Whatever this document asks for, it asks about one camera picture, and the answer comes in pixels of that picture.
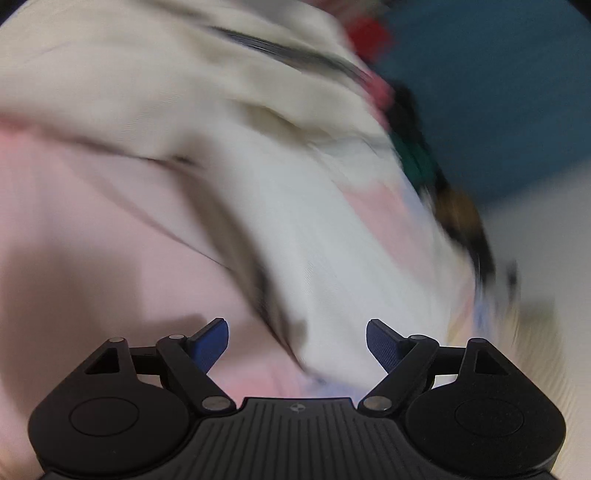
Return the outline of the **green garment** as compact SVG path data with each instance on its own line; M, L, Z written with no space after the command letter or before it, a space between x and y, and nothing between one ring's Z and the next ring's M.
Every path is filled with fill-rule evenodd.
M397 133L391 134L401 166L415 190L432 188L440 174L440 167L428 148L422 142L405 139Z

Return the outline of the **black garment pile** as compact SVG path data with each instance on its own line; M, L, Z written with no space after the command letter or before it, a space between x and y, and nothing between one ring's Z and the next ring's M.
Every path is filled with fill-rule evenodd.
M427 144L415 95L406 85L394 83L393 99L386 110L386 119L391 131L401 139L423 146Z

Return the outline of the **pastel tie-dye bed sheet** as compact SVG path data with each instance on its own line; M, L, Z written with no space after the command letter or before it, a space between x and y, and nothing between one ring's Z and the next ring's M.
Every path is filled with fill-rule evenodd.
M1 475L34 479L27 438L35 406L104 340L152 344L228 320L228 351L212 371L235 400L360 396L305 370L243 294L176 173L134 159L117 176L187 216L188 245L120 195L95 168L106 151L1 127Z

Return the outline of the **white zip hoodie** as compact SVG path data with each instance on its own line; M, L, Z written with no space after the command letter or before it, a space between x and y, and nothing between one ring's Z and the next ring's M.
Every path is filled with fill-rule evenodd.
M117 174L158 162L243 294L305 370L381 372L379 319L457 345L475 277L402 171L367 68L298 1L29 1L1 28L1 114L104 149L98 173L194 245L188 218Z

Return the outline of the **red garment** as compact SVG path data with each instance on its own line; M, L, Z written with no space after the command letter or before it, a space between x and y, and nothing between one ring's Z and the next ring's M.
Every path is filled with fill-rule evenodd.
M394 35L377 18L362 16L346 25L346 35L363 62L374 63L394 44Z

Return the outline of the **right blue curtain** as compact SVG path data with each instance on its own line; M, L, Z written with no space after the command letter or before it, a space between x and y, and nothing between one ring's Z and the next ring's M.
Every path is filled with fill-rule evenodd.
M590 157L590 23L566 1L400 1L378 72L448 180L486 205Z

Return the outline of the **pink garment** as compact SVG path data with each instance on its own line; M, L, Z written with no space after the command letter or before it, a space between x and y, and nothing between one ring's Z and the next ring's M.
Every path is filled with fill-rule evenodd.
M379 110L388 110L394 102L394 88L373 71L368 73L366 90L370 100Z

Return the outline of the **brown paper bag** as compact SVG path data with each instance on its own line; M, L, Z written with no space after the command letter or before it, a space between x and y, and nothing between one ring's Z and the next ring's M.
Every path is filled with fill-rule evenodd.
M462 191L446 190L437 198L436 218L448 235L477 256L489 256L480 213L472 199Z

